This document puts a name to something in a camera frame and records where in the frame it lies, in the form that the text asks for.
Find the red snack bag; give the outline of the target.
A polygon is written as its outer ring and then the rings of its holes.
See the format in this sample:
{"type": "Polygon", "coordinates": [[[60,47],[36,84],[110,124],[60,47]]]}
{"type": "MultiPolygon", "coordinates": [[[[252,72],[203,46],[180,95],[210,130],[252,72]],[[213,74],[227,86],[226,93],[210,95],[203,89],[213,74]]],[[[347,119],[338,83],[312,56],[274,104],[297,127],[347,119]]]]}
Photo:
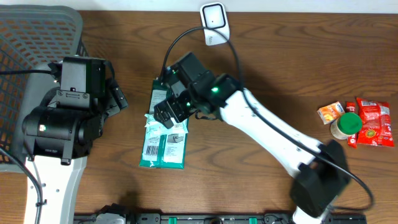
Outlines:
{"type": "Polygon", "coordinates": [[[394,147],[390,104],[364,98],[357,98],[356,101],[359,106],[359,117],[363,123],[358,133],[358,144],[394,147]]]}

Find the orange snack packet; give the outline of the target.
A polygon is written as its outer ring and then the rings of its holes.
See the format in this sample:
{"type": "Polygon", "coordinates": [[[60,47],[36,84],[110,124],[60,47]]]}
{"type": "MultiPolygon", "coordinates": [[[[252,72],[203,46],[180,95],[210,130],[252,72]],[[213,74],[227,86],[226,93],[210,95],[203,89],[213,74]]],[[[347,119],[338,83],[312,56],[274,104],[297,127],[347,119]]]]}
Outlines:
{"type": "Polygon", "coordinates": [[[317,110],[323,124],[330,124],[334,120],[345,114],[345,111],[339,101],[332,103],[330,105],[321,107],[317,110]]]}

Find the green lid jar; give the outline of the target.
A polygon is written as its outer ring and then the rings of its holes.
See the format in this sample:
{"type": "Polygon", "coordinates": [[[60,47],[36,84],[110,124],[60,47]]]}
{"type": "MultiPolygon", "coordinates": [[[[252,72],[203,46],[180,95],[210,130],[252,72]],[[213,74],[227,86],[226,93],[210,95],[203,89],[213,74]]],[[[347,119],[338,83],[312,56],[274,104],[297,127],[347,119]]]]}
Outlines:
{"type": "Polygon", "coordinates": [[[358,133],[363,126],[361,118],[352,112],[345,113],[330,125],[331,134],[337,139],[347,139],[358,133]]]}

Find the green 3M gloves package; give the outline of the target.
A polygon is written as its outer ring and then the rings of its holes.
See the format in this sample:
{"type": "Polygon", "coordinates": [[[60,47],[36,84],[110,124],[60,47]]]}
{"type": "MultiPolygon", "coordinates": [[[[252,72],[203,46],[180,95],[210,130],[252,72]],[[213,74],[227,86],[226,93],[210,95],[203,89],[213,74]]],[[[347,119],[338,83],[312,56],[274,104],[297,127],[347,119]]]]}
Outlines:
{"type": "MultiPolygon", "coordinates": [[[[171,91],[160,84],[160,81],[152,82],[152,93],[148,114],[154,115],[154,106],[171,95],[171,91]]],[[[149,138],[144,136],[142,147],[141,167],[160,169],[183,169],[185,162],[185,150],[187,134],[168,134],[149,138]]]]}

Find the white barcode scanner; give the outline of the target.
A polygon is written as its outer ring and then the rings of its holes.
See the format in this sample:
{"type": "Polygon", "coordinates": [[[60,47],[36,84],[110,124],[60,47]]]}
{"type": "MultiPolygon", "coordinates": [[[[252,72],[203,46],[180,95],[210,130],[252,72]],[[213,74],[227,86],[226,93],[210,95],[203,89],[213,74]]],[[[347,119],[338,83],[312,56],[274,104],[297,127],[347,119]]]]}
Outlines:
{"type": "Polygon", "coordinates": [[[226,9],[221,2],[212,2],[200,8],[201,23],[207,46],[219,45],[229,40],[230,29],[226,9]]]}

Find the pale green wipes pack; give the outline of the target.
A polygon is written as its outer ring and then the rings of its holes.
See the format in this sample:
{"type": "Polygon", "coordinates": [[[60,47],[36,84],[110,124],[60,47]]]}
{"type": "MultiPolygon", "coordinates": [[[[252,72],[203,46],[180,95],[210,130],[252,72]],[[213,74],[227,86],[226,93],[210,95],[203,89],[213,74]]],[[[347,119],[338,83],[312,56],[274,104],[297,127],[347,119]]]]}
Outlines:
{"type": "Polygon", "coordinates": [[[153,114],[145,114],[146,120],[146,135],[149,138],[154,138],[157,136],[168,135],[168,134],[187,134],[187,120],[181,123],[174,123],[174,119],[172,118],[173,126],[168,129],[160,122],[156,121],[153,114]]]}

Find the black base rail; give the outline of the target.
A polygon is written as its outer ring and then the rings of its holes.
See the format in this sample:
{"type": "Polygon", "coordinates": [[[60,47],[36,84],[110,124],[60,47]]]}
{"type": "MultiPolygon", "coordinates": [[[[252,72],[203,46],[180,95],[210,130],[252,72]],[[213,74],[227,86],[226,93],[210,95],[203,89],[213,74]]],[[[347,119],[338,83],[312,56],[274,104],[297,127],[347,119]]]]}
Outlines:
{"type": "Polygon", "coordinates": [[[135,215],[92,214],[76,215],[73,224],[131,223],[131,224],[289,224],[288,213],[267,213],[264,215],[161,215],[141,213],[135,215]]]}

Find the red instant coffee stick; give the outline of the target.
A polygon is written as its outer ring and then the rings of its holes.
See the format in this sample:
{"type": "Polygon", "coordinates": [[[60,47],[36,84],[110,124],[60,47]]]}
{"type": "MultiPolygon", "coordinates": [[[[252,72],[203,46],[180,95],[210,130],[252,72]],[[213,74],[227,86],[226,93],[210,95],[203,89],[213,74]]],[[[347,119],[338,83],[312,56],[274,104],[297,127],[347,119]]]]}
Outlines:
{"type": "MultiPolygon", "coordinates": [[[[347,102],[346,103],[346,111],[348,113],[354,113],[356,114],[356,107],[355,107],[355,103],[354,102],[347,102]]],[[[358,134],[355,133],[352,136],[350,136],[347,139],[347,144],[348,146],[352,147],[352,148],[357,148],[357,140],[358,140],[358,134]]]]}

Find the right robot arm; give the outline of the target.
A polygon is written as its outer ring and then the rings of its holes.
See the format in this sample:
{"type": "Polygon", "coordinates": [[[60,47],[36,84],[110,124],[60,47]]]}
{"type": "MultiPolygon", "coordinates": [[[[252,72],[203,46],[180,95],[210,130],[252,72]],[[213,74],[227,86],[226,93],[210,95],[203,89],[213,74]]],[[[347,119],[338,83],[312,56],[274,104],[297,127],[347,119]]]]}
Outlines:
{"type": "Polygon", "coordinates": [[[238,128],[279,161],[294,181],[290,197],[297,208],[292,223],[325,223],[333,202],[349,184],[342,146],[322,144],[297,131],[258,102],[240,82],[215,76],[193,53],[184,55],[159,77],[172,94],[154,107],[154,118],[166,128],[196,111],[238,128]]]}

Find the grey plastic mesh basket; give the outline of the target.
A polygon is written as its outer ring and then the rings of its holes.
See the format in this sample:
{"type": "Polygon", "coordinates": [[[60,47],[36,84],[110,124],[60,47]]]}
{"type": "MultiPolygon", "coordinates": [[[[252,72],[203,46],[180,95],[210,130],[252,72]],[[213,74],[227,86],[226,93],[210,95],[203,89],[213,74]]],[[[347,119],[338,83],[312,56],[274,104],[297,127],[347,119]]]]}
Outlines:
{"type": "Polygon", "coordinates": [[[1,148],[25,160],[21,122],[33,78],[27,70],[47,69],[65,56],[86,56],[83,20],[66,6],[1,5],[1,148]]]}

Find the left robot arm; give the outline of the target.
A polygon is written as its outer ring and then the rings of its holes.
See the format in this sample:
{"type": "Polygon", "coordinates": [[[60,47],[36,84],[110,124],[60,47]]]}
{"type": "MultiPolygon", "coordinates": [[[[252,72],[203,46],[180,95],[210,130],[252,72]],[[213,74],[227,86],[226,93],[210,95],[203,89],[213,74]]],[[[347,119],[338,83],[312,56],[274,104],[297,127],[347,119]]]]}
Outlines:
{"type": "Polygon", "coordinates": [[[78,186],[105,121],[128,103],[110,61],[65,57],[30,74],[19,118],[27,153],[24,223],[73,223],[78,186]]]}

